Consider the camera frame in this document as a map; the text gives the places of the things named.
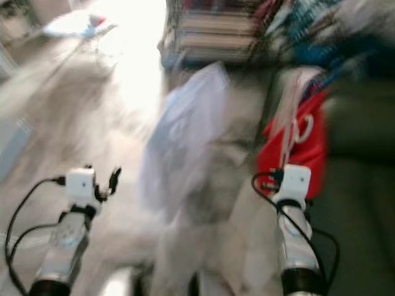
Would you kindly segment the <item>shelf with stacked boxes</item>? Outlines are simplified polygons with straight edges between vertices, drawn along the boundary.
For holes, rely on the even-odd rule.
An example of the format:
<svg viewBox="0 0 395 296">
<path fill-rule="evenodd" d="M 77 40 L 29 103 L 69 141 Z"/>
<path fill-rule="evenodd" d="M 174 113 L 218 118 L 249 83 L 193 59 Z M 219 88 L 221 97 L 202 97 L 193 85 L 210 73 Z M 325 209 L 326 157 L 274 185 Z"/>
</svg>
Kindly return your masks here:
<svg viewBox="0 0 395 296">
<path fill-rule="evenodd" d="M 167 70 L 214 62 L 245 65 L 259 42 L 254 12 L 264 0 L 165 0 L 160 64 Z"/>
</svg>

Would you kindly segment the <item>silver robot left leg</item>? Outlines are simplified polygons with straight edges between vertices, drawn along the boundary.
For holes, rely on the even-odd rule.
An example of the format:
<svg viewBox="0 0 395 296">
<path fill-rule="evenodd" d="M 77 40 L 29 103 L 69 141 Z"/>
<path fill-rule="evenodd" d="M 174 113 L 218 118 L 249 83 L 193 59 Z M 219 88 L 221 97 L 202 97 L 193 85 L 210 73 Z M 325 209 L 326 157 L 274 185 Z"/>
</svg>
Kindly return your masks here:
<svg viewBox="0 0 395 296">
<path fill-rule="evenodd" d="M 132 266 L 118 268 L 110 273 L 97 296 L 136 296 L 138 270 Z"/>
</svg>

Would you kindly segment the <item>silver robot leg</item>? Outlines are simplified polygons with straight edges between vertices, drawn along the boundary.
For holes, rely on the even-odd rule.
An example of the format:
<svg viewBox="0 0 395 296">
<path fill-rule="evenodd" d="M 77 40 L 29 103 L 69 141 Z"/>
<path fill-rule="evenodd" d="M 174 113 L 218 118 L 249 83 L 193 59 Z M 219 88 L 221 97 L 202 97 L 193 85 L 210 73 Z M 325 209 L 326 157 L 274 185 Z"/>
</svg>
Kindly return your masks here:
<svg viewBox="0 0 395 296">
<path fill-rule="evenodd" d="M 136 296 L 138 270 L 132 266 L 118 268 L 110 273 L 97 296 Z"/>
<path fill-rule="evenodd" d="M 194 274 L 194 276 L 189 280 L 186 296 L 201 296 L 200 279 L 198 274 Z"/>
</svg>

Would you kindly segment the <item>silver robot right leg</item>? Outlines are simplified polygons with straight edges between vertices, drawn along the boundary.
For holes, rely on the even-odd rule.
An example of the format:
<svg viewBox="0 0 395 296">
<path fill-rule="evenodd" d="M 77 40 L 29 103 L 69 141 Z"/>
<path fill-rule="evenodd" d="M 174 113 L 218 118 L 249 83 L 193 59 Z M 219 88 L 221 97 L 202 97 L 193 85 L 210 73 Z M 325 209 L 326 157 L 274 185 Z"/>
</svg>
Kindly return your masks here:
<svg viewBox="0 0 395 296">
<path fill-rule="evenodd" d="M 200 279 L 198 274 L 194 274 L 194 276 L 189 280 L 186 296 L 201 296 Z"/>
</svg>

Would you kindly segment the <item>dark green leather sofa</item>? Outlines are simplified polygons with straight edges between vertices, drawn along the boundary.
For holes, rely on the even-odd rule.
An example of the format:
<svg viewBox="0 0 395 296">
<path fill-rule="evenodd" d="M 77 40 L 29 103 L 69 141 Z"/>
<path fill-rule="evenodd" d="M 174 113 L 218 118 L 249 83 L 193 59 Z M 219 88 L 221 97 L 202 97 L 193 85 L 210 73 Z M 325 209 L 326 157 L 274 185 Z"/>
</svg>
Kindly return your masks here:
<svg viewBox="0 0 395 296">
<path fill-rule="evenodd" d="M 339 242 L 329 296 L 395 296 L 395 77 L 335 81 L 314 223 Z"/>
</svg>

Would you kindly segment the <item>white striped garment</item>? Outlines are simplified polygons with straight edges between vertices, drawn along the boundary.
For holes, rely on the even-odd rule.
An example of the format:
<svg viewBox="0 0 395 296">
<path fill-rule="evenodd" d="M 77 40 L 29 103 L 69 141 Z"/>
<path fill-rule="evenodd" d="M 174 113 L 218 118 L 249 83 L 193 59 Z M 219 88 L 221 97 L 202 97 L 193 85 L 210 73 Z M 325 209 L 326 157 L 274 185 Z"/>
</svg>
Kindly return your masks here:
<svg viewBox="0 0 395 296">
<path fill-rule="evenodd" d="M 296 67 L 283 71 L 282 76 L 277 80 L 280 95 L 275 96 L 279 101 L 273 120 L 285 122 L 293 119 L 309 84 L 323 74 L 324 70 L 318 67 Z"/>
</svg>

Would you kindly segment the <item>small white table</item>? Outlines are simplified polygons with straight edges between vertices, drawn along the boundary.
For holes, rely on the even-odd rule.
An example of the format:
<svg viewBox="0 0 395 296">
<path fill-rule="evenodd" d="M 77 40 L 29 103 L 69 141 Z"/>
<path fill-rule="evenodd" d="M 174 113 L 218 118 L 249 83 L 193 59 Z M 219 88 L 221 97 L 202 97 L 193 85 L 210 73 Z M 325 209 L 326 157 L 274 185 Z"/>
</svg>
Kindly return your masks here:
<svg viewBox="0 0 395 296">
<path fill-rule="evenodd" d="M 43 26 L 47 36 L 61 38 L 93 38 L 110 32 L 117 24 L 110 18 L 86 9 L 62 14 Z"/>
</svg>

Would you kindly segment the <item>red garment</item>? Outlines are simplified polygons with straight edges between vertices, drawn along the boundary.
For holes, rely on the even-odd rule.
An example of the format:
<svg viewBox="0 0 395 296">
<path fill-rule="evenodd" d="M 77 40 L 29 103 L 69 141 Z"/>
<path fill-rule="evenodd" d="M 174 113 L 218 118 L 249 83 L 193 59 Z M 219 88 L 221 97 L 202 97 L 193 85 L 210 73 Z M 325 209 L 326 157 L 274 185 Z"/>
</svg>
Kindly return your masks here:
<svg viewBox="0 0 395 296">
<path fill-rule="evenodd" d="M 328 155 L 328 141 L 326 135 L 325 114 L 322 105 L 327 97 L 326 91 L 314 93 L 298 108 L 298 140 L 291 149 L 287 164 L 309 167 L 312 175 L 310 179 L 307 200 L 318 197 L 322 191 L 325 179 L 326 158 Z M 282 168 L 280 160 L 280 144 L 282 131 L 274 131 L 275 121 L 272 119 L 264 129 L 265 143 L 257 156 L 257 171 L 265 172 L 273 168 Z"/>
</svg>

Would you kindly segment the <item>white hanging garment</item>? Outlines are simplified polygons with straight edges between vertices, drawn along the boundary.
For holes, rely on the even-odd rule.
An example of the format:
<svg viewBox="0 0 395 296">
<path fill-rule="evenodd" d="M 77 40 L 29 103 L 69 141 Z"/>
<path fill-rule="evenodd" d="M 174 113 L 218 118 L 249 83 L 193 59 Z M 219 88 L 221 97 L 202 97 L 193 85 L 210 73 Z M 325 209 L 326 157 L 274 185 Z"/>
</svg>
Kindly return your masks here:
<svg viewBox="0 0 395 296">
<path fill-rule="evenodd" d="M 171 223 L 205 186 L 212 146 L 225 132 L 229 86 L 225 65 L 214 62 L 165 98 L 138 173 L 141 206 L 164 223 Z"/>
</svg>

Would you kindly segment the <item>blue hanging garment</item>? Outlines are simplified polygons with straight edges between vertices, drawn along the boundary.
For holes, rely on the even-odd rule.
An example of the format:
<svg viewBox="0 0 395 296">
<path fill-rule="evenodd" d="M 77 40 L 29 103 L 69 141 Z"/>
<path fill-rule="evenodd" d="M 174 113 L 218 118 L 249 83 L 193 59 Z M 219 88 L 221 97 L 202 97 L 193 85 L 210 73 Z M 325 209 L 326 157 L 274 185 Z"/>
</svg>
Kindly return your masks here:
<svg viewBox="0 0 395 296">
<path fill-rule="evenodd" d="M 282 0 L 263 34 L 287 63 L 395 75 L 395 0 Z"/>
</svg>

